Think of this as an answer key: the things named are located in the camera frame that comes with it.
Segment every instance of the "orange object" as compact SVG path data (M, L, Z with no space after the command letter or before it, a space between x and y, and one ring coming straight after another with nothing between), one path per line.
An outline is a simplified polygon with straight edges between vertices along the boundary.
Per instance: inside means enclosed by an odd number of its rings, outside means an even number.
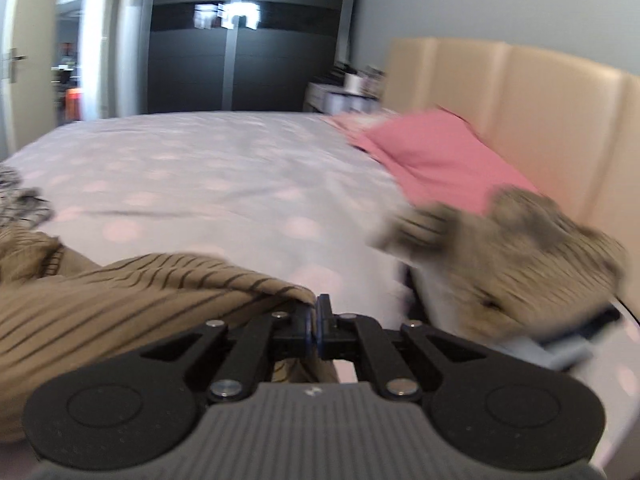
M65 96L65 116L67 121L80 121L81 88L70 88Z

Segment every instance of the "upholstered headboard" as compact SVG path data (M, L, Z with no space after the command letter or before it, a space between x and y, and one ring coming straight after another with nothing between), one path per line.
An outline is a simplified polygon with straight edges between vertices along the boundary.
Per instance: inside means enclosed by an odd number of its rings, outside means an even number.
M466 119L576 221L625 244L640 314L640 77L560 52L459 38L394 40L383 106Z

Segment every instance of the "door handle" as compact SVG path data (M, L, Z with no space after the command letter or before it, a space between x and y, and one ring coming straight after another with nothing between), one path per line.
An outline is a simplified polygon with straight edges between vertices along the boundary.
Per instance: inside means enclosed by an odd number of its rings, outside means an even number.
M17 74L15 69L16 61L22 61L27 59L26 56L18 56L18 49L12 48L9 51L9 83L15 83L17 81Z

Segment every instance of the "nightstand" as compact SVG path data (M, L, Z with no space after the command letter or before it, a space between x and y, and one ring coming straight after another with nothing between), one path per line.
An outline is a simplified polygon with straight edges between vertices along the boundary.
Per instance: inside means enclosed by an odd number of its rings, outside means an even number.
M341 86L309 83L303 112L336 115L343 112L370 114L380 110L378 98L346 92Z

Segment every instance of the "beige striped fabric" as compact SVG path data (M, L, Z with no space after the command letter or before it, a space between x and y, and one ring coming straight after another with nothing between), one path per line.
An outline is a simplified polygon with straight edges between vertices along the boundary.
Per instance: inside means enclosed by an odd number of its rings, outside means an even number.
M312 304L308 289L198 254L99 267L43 233L0 233L0 441L24 435L29 394L55 377L207 319L231 327Z
M517 188L499 191L486 217L414 208L378 247L442 262L460 335L479 342L578 326L618 293L626 267L617 241Z

